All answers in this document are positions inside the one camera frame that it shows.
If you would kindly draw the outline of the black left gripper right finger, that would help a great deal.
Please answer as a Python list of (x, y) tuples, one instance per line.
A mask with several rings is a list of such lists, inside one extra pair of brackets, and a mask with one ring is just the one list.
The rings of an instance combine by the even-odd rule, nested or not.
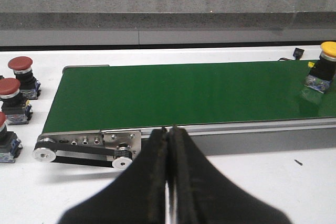
[(219, 172), (185, 129), (170, 129), (168, 152), (172, 220), (177, 223), (290, 223), (282, 211)]

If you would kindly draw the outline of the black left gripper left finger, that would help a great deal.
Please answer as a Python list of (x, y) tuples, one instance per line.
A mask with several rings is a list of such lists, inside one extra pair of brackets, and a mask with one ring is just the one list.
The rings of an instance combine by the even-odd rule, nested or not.
[(153, 130), (109, 186), (67, 210), (59, 223), (165, 223), (166, 129)]

